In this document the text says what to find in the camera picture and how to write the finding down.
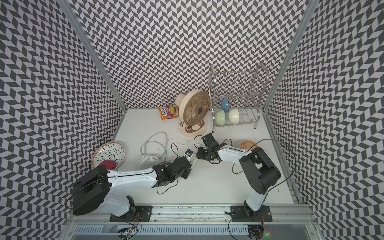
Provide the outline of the white power strip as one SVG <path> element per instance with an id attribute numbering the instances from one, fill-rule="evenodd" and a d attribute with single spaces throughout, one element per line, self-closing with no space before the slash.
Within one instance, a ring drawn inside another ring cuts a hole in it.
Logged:
<path id="1" fill-rule="evenodd" d="M 191 167 L 191 169 L 194 168 L 194 166 L 196 165 L 197 161 L 198 161 L 198 158 L 196 157 L 196 155 L 193 155 L 191 157 L 191 159 L 190 159 L 190 167 Z"/>

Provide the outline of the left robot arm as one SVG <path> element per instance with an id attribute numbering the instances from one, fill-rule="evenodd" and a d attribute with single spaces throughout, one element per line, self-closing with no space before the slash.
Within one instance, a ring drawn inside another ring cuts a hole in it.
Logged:
<path id="1" fill-rule="evenodd" d="M 191 171 L 192 164 L 186 157 L 130 172 L 109 171 L 105 166 L 98 166 L 72 185 L 73 215 L 96 211 L 130 219 L 136 213 L 130 190 L 164 187 L 180 177 L 186 180 Z"/>

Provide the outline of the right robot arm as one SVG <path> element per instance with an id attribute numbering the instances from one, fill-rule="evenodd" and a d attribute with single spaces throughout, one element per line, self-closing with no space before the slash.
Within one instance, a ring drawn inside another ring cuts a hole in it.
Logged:
<path id="1" fill-rule="evenodd" d="M 256 144 L 247 150 L 218 143 L 209 133 L 202 136 L 203 147 L 198 147 L 197 158 L 211 164 L 229 162 L 242 167 L 251 186 L 250 194 L 244 202 L 244 216 L 253 220 L 261 213 L 269 191 L 281 178 L 281 172 L 266 152 Z"/>

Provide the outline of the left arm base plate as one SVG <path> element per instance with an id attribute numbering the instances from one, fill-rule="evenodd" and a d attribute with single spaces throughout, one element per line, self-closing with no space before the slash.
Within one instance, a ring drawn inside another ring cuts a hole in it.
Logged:
<path id="1" fill-rule="evenodd" d="M 133 223 L 133 222 L 143 222 L 148 223 L 152 215 L 153 206 L 143 205 L 135 206 L 134 209 L 130 209 L 126 214 L 121 217 L 111 215 L 110 222 L 116 223 Z"/>

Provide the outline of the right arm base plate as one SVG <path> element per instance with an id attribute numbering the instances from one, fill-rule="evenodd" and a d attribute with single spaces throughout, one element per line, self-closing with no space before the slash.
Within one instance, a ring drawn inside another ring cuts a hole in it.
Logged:
<path id="1" fill-rule="evenodd" d="M 262 206 L 258 211 L 254 212 L 248 207 L 231 206 L 228 215 L 233 222 L 255 222 L 255 223 L 270 223 L 273 221 L 272 213 L 269 206 Z"/>

